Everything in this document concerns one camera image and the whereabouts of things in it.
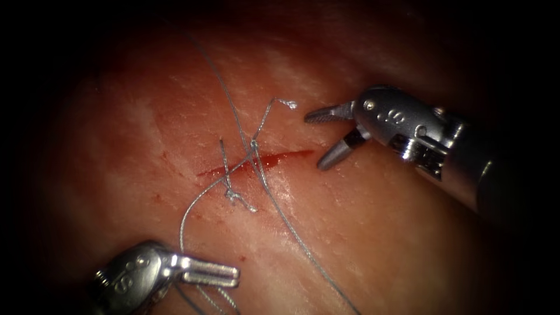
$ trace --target skin surface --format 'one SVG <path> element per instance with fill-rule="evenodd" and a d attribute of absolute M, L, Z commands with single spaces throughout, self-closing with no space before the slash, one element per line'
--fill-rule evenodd
<path fill-rule="evenodd" d="M 244 135 L 257 130 L 270 190 L 313 255 L 363 314 L 480 314 L 503 310 L 500 242 L 477 217 L 369 143 L 330 171 L 317 159 L 351 123 L 306 125 L 306 112 L 345 102 L 375 83 L 482 124 L 484 73 L 456 38 L 404 3 L 222 4 L 222 10 L 132 12 L 101 29 L 72 80 L 46 99 L 22 176 L 30 204 L 24 244 L 55 296 L 82 284 L 120 250 L 145 239 L 179 248 L 186 207 L 216 176 L 198 174 L 245 156 L 233 112 L 195 38 L 225 81 Z M 489 113 L 483 117 L 482 112 Z M 243 314 L 351 314 L 289 233 L 258 178 L 234 173 L 249 212 L 216 186 L 186 221 L 186 252 L 240 267 L 230 290 Z M 203 310 L 215 310 L 191 287 Z M 209 290 L 211 296 L 217 295 Z M 194 311 L 172 289 L 154 314 Z"/>

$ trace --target surgical instrument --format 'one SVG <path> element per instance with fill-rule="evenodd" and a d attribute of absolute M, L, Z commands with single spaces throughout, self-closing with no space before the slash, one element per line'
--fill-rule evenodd
<path fill-rule="evenodd" d="M 341 120 L 354 120 L 356 127 L 318 161 L 319 169 L 333 167 L 375 139 L 484 220 L 508 230 L 519 228 L 519 177 L 510 161 L 495 152 L 492 137 L 464 119 L 389 85 L 371 86 L 354 101 L 304 117 L 306 123 Z"/>
<path fill-rule="evenodd" d="M 240 270 L 174 253 L 156 241 L 133 246 L 97 270 L 81 297 L 80 314 L 146 314 L 174 281 L 236 288 Z"/>

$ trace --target wound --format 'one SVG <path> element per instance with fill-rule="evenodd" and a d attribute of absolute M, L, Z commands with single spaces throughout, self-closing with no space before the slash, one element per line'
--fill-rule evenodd
<path fill-rule="evenodd" d="M 283 152 L 283 153 L 278 153 L 278 154 L 269 154 L 269 155 L 262 155 L 259 156 L 261 159 L 261 163 L 262 163 L 262 168 L 265 170 L 269 170 L 273 167 L 275 167 L 276 165 L 278 165 L 278 163 L 280 163 L 280 161 L 286 160 L 286 159 L 292 159 L 292 158 L 305 158 L 309 155 L 311 155 L 312 153 L 314 153 L 314 150 L 301 150 L 301 151 L 293 151 L 293 152 Z M 241 165 L 238 169 L 236 169 L 236 172 L 250 172 L 253 170 L 253 167 L 251 166 L 251 164 L 249 163 L 254 163 L 255 166 L 257 166 L 258 168 L 258 162 L 257 159 L 253 159 L 253 160 L 249 160 L 246 161 L 245 163 L 243 163 L 243 165 Z M 233 167 L 235 167 L 236 164 L 230 164 L 227 166 L 228 169 L 232 169 Z M 203 171 L 202 173 L 198 173 L 197 177 L 202 177 L 202 176 L 215 176 L 215 175 L 224 175 L 224 167 L 216 167 L 215 169 L 211 169 L 208 171 Z"/>

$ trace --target blood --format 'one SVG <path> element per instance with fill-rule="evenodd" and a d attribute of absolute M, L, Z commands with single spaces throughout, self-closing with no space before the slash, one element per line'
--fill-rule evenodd
<path fill-rule="evenodd" d="M 309 156 L 310 154 L 312 154 L 313 150 L 301 150 L 301 151 L 294 151 L 294 152 L 283 152 L 283 153 L 278 153 L 278 154 L 269 154 L 269 155 L 264 155 L 261 156 L 261 163 L 262 163 L 262 168 L 265 170 L 269 170 L 273 167 L 275 167 L 276 165 L 278 165 L 278 163 L 282 160 L 288 159 L 288 158 L 305 158 L 306 156 Z M 238 169 L 236 169 L 236 171 L 241 171 L 241 172 L 247 172 L 249 170 L 252 170 L 253 167 L 251 166 L 251 164 L 249 164 L 250 162 L 253 162 L 257 167 L 258 167 L 258 162 L 257 159 L 253 159 L 252 161 L 246 161 L 245 163 L 243 163 Z M 234 165 L 228 165 L 227 168 L 230 170 L 232 169 L 234 166 L 236 166 L 236 164 Z M 203 171 L 202 173 L 198 173 L 197 177 L 201 177 L 201 176 L 210 176 L 210 175 L 224 175 L 225 174 L 225 169 L 223 166 L 221 167 L 216 167 L 215 169 L 211 169 L 208 171 Z"/>

